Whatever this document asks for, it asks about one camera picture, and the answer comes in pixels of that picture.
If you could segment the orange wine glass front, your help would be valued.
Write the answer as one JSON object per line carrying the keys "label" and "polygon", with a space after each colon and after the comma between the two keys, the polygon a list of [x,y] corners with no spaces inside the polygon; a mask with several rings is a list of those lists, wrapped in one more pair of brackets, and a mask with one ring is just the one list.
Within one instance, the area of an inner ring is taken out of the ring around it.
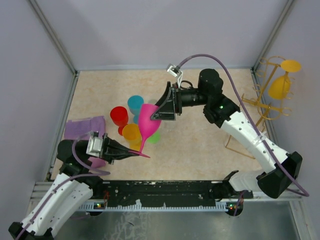
{"label": "orange wine glass front", "polygon": [[131,149],[136,151],[140,150],[142,137],[137,124],[127,124],[122,130],[122,136],[127,141]]}

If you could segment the orange wine glass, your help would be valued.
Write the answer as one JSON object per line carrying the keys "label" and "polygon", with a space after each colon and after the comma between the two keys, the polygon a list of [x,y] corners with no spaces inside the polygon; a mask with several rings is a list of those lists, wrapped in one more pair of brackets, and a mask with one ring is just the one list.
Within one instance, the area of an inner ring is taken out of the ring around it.
{"label": "orange wine glass", "polygon": [[287,59],[280,63],[280,67],[284,70],[284,75],[277,77],[268,89],[268,95],[275,100],[283,100],[287,98],[291,89],[291,78],[289,73],[296,73],[301,70],[301,64],[293,59]]}
{"label": "orange wine glass", "polygon": [[127,124],[122,130],[122,136],[127,141],[131,149],[136,151],[140,150],[142,137],[137,124]]}

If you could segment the blue plastic wine glass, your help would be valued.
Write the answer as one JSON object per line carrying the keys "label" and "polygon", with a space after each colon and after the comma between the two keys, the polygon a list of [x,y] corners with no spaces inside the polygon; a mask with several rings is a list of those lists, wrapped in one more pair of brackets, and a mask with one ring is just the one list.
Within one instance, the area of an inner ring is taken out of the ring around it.
{"label": "blue plastic wine glass", "polygon": [[133,114],[133,122],[138,124],[141,107],[144,104],[144,99],[140,95],[133,95],[127,100],[129,111]]}

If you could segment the pink plastic wine glass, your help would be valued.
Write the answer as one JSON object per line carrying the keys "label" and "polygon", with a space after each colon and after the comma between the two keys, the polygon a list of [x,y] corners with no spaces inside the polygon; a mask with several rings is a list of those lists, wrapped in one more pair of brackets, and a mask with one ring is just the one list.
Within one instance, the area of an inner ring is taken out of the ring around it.
{"label": "pink plastic wine glass", "polygon": [[140,114],[138,118],[138,128],[142,137],[139,151],[130,150],[129,152],[134,156],[141,156],[150,158],[148,155],[143,154],[146,140],[151,137],[160,127],[161,120],[152,119],[153,114],[158,110],[158,106],[150,103],[144,103],[141,106]]}

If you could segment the red plastic wine glass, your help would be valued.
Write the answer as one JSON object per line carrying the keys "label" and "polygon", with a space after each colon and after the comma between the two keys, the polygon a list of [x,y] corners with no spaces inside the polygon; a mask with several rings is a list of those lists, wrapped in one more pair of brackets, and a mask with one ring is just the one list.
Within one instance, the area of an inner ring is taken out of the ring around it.
{"label": "red plastic wine glass", "polygon": [[113,123],[118,126],[118,133],[122,136],[123,129],[129,121],[127,109],[123,106],[116,106],[110,111],[110,117]]}

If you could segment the green plastic wine glass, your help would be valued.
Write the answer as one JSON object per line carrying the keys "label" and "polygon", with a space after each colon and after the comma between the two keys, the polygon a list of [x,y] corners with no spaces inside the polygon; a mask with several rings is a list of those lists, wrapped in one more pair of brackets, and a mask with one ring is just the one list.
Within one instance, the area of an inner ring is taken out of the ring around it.
{"label": "green plastic wine glass", "polygon": [[161,134],[159,131],[156,131],[147,139],[147,142],[150,144],[156,144],[160,141],[160,139],[161,139]]}

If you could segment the orange wine glass back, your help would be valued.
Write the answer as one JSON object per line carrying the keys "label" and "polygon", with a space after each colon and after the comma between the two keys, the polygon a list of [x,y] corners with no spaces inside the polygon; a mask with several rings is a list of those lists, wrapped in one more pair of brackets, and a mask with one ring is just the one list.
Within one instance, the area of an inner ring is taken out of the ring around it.
{"label": "orange wine glass back", "polygon": [[301,70],[301,64],[293,59],[287,59],[280,63],[280,67],[284,70],[284,75],[277,77],[268,89],[268,95],[275,100],[283,100],[287,98],[291,89],[291,78],[289,73],[296,73]]}

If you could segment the clear wine glass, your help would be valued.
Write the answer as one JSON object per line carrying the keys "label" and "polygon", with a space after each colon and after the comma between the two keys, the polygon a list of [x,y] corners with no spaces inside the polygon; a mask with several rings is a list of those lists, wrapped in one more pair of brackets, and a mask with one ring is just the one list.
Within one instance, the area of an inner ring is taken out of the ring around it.
{"label": "clear wine glass", "polygon": [[157,103],[157,100],[156,99],[150,99],[148,101],[149,104],[152,104],[152,105],[155,105]]}

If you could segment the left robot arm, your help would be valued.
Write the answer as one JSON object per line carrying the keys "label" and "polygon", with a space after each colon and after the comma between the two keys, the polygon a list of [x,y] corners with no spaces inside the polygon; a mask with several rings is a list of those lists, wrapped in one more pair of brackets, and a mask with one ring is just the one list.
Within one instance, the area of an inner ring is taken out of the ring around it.
{"label": "left robot arm", "polygon": [[92,167],[90,158],[109,164],[140,156],[108,137],[90,131],[76,139],[64,139],[58,144],[57,158],[63,162],[49,190],[36,207],[20,222],[13,222],[8,231],[15,240],[52,240],[76,210],[92,197],[103,195],[103,176],[109,171]]}

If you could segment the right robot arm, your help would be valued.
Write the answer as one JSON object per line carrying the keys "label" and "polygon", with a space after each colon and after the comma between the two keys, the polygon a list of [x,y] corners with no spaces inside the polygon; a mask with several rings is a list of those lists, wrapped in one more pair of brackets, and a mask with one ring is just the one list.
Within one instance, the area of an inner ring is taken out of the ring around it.
{"label": "right robot arm", "polygon": [[184,107],[203,106],[208,122],[234,137],[262,168],[230,173],[221,186],[224,194],[235,198],[242,191],[261,190],[276,199],[297,178],[303,158],[296,151],[289,153],[280,148],[258,130],[240,107],[223,94],[223,84],[218,72],[211,68],[199,73],[196,88],[179,89],[176,83],[168,82],[150,120],[174,121]]}

